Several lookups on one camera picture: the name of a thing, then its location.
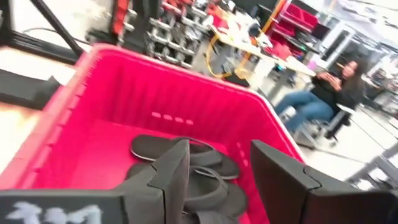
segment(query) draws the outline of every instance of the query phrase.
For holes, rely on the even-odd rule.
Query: woman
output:
[[[330,121],[340,111],[337,104],[353,109],[360,102],[364,86],[361,75],[366,67],[364,60],[353,60],[336,76],[320,72],[312,78],[315,85],[312,90],[286,95],[275,107],[275,112],[280,115],[290,106],[296,109],[295,116],[285,122],[291,133],[305,121]]]

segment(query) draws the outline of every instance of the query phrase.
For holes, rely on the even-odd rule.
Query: blue jeans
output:
[[[275,107],[275,112],[280,115],[290,106],[296,109],[296,114],[285,122],[285,127],[290,132],[294,132],[305,121],[330,121],[335,114],[328,104],[310,91],[297,91],[286,95]]]

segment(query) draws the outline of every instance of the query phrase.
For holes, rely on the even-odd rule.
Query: cluttered table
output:
[[[299,62],[293,56],[289,56],[285,60],[283,60],[276,55],[264,53],[264,51],[261,50],[260,47],[252,45],[252,43],[249,41],[249,34],[245,32],[245,29],[243,29],[242,26],[240,26],[239,29],[237,28],[239,27],[238,25],[234,25],[234,23],[237,24],[238,21],[241,21],[241,19],[236,19],[236,16],[233,14],[229,14],[229,16],[226,18],[228,19],[228,21],[226,22],[228,24],[228,28],[211,26],[212,31],[218,37],[219,41],[227,45],[227,47],[223,47],[224,49],[220,53],[217,65],[221,66],[226,62],[226,56],[223,54],[228,54],[229,52],[232,52],[231,47],[233,49],[239,49],[242,52],[246,52],[259,57],[260,60],[255,66],[254,71],[249,77],[246,78],[246,80],[250,84],[250,89],[257,90],[262,85],[264,77],[266,77],[268,73],[271,72],[272,68],[274,68],[275,65],[281,65],[285,67],[287,69],[287,72],[281,76],[279,81],[269,92],[267,96],[269,100],[272,100],[275,95],[280,91],[282,86],[287,83],[288,73],[300,73],[310,77],[313,77],[315,75],[314,71],[307,68],[306,65],[304,65],[302,62]],[[273,47],[266,35],[263,35],[262,39],[268,47]]]

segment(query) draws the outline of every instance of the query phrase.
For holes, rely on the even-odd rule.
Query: black foam pad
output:
[[[0,101],[42,110],[60,84],[51,77],[38,80],[0,70]]]
[[[308,191],[321,187],[305,175],[305,165],[261,141],[252,142],[251,163],[269,222],[300,223]]]
[[[394,191],[363,192],[260,141],[252,142],[251,162],[272,224],[396,221],[398,199]]]

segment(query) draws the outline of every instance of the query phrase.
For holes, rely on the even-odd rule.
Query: black metal stand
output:
[[[59,33],[70,49],[14,31],[12,29],[11,0],[0,1],[0,11],[2,11],[0,46],[10,46],[31,54],[74,65],[83,53],[83,49],[77,45],[43,0],[30,1]]]

